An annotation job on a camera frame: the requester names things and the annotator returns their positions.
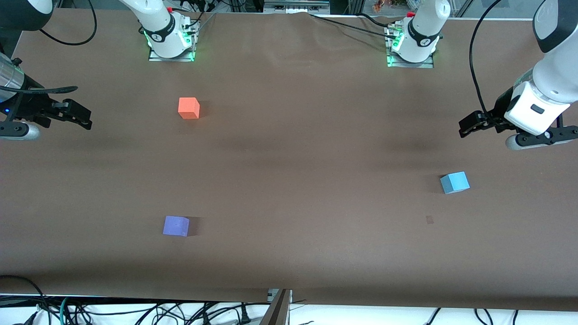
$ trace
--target light blue cube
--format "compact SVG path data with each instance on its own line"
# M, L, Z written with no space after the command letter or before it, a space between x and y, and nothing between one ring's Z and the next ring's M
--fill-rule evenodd
M443 191L446 194L457 193L469 189L465 172L451 173L441 178Z
M162 234L186 237L188 235L188 221L188 218L185 217L166 216Z

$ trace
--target brown table surface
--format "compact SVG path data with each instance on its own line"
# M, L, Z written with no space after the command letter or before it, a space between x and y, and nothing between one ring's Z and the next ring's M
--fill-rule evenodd
M460 139L479 109L475 21L447 22L434 69L403 69L383 38L306 14L218 14L195 62L148 62L131 12L97 14L84 46L25 32L17 47L45 87L79 86L54 98L94 126L0 143L3 274L52 294L262 301L289 287L309 303L577 309L578 142ZM46 26L69 42L91 29L72 9ZM541 57L531 22L484 23L486 104ZM199 99L199 120L179 97ZM472 188L443 194L458 171ZM162 235L167 215L196 235Z

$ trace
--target teal cable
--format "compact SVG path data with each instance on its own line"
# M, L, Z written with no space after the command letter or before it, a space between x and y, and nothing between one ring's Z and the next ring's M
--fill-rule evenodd
M65 297L60 304L60 325L64 325L64 307L66 306L66 301L68 297Z

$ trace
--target white floor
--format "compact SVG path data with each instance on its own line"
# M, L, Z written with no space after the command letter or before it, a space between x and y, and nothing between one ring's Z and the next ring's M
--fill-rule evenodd
M238 303L222 303L214 307L235 306ZM113 313L123 311L135 311L151 308L152 304L138 305L94 305L87 308L91 312ZM202 304L182 305L184 314L191 316ZM247 313L250 318L264 315L267 306L248 306ZM329 305L299 305L291 306L290 325L301 325L313 321L312 325L423 325L431 317L434 308L413 308L413 307L370 307L370 306L329 306ZM12 307L0 308L0 325L14 325L24 323L32 313L36 311L34 307ZM480 311L482 319L489 324L483 310ZM489 310L494 325L510 325L514 311L503 309ZM132 325L143 312L116 316L92 316L93 325ZM155 313L152 312L142 322L149 325L153 322ZM235 320L237 315L234 311L227 312L211 321L212 325L224 324L227 321ZM174 319L165 317L158 325L179 325ZM48 324L46 312L40 312L34 325ZM53 324L58 325L59 320L53 316ZM556 325L576 325L578 324L578 312L543 312L543 311L520 311L516 325L528 324L556 324ZM473 309L442 308L436 317L433 325L481 325L473 313Z

